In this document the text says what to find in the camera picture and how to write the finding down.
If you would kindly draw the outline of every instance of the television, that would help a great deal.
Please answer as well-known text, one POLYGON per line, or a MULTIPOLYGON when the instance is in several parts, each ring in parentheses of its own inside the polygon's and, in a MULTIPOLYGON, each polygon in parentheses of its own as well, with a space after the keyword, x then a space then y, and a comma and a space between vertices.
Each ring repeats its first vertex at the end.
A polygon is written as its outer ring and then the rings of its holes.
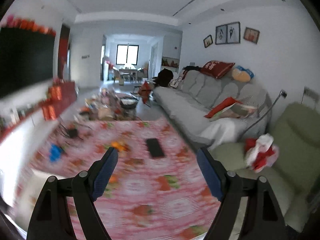
POLYGON ((0 98, 53 78, 54 37, 0 28, 0 98))

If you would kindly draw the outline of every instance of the window frame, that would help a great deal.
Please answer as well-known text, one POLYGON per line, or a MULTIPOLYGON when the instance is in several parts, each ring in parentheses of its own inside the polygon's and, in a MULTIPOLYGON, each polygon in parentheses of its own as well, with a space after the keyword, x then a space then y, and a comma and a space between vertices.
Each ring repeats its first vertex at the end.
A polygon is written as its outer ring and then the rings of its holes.
MULTIPOLYGON (((119 46, 128 46, 128 50, 129 50, 129 46, 138 47, 136 63, 135 63, 135 64, 132 64, 132 65, 134 65, 134 66, 137 66, 137 65, 138 65, 138 57, 139 57, 139 45, 133 45, 133 44, 118 44, 118 45, 117 45, 116 65, 125 65, 125 64, 118 64, 118 48, 119 48, 119 46)), ((126 63, 128 63, 128 50, 127 50, 126 63)))

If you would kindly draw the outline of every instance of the black smartphone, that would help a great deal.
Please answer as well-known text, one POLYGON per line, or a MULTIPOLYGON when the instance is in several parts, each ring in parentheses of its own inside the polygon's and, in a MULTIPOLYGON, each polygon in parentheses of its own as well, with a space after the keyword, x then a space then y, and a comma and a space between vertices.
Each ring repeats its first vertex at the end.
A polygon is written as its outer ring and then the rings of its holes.
POLYGON ((159 144, 158 139, 152 138, 146 140, 150 155, 152 158, 163 158, 165 157, 163 150, 159 144))

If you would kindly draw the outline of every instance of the small picture frame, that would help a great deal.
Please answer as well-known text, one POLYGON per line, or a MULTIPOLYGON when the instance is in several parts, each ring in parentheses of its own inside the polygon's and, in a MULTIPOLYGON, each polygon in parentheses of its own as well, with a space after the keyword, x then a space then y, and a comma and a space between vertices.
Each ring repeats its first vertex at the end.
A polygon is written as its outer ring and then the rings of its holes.
POLYGON ((240 22, 233 22, 227 24, 227 44, 240 43, 240 22))
POLYGON ((220 25, 216 27, 216 45, 227 44, 227 25, 220 25))
POLYGON ((212 39, 211 34, 203 40, 203 43, 204 43, 205 48, 207 48, 213 44, 213 39, 212 39))
POLYGON ((259 36, 260 36, 260 31, 249 28, 249 27, 245 28, 243 38, 246 41, 251 41, 251 42, 257 44, 258 40, 259 40, 259 36))

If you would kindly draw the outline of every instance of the green armchair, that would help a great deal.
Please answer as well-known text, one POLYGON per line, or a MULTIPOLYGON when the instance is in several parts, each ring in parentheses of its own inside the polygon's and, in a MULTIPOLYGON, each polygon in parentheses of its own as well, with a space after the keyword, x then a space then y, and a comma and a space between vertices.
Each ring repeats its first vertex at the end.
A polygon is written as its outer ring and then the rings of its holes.
POLYGON ((210 153, 226 170, 233 170, 241 177, 265 176, 285 223, 301 232, 309 215, 306 197, 320 175, 320 114, 304 105, 290 104, 270 134, 280 148, 280 156, 271 168, 264 168, 260 173, 246 169, 244 143, 226 143, 210 153))

